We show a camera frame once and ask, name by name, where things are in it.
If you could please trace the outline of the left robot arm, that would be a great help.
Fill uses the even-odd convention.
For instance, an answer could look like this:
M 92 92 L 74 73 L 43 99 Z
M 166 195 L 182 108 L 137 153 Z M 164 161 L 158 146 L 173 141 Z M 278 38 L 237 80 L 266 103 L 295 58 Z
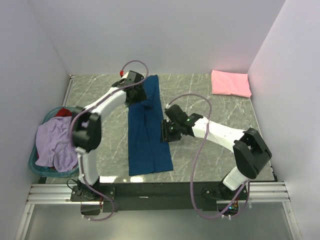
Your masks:
M 147 99 L 142 83 L 128 86 L 115 85 L 93 103 L 73 112 L 70 140 L 78 158 L 78 187 L 88 201 L 100 193 L 96 149 L 102 140 L 102 121 L 121 105 L 130 106 Z

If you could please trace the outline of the blue t shirt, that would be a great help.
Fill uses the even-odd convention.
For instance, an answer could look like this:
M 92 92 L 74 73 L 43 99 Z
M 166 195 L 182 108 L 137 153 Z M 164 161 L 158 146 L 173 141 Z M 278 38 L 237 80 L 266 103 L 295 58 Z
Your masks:
M 159 77 L 143 82 L 147 100 L 128 107 L 128 175 L 137 176 L 174 169 L 168 142 L 162 142 L 164 119 Z

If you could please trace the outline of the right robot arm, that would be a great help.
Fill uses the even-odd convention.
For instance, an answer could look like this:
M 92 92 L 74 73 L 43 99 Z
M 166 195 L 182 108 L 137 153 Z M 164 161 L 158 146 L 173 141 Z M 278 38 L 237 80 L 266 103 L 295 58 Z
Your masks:
M 231 128 L 193 113 L 172 116 L 161 122 L 161 141 L 179 141 L 183 135 L 205 139 L 234 154 L 236 166 L 221 180 L 217 193 L 230 200 L 247 180 L 254 180 L 272 158 L 260 133 L 254 129 Z

